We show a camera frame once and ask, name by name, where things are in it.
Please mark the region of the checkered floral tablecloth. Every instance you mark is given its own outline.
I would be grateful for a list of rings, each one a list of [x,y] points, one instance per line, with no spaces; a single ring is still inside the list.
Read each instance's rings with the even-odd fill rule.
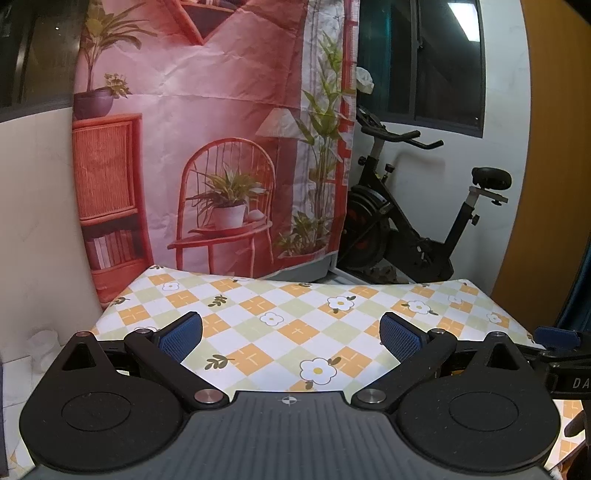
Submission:
[[[159,265],[115,295],[93,332],[100,340],[120,340],[188,312],[201,317],[202,338],[184,364],[228,394],[353,395],[397,365],[380,340],[387,312],[461,340],[501,331],[520,344],[533,341],[527,328],[467,279],[367,286],[214,276]]]

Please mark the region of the orange wooden door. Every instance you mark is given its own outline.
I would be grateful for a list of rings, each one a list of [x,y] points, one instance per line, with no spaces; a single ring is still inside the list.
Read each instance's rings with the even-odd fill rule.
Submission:
[[[530,138],[494,300],[528,330],[558,320],[590,239],[590,25],[565,1],[525,1]]]

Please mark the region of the white plastic container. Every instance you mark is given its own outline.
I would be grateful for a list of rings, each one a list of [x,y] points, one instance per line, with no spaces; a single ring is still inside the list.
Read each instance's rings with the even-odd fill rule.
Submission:
[[[53,330],[41,330],[25,343],[27,353],[32,359],[32,368],[37,373],[45,373],[60,353],[58,334]]]

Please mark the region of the pink printed backdrop cloth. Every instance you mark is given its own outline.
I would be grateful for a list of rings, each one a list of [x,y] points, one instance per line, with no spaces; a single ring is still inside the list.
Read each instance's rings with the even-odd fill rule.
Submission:
[[[266,277],[339,248],[356,1],[93,1],[72,150],[92,280]]]

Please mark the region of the dark framed window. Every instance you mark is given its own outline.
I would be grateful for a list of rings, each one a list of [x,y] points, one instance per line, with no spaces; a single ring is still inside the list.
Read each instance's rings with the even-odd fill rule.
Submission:
[[[482,137],[486,62],[478,1],[360,2],[358,103],[384,122]]]

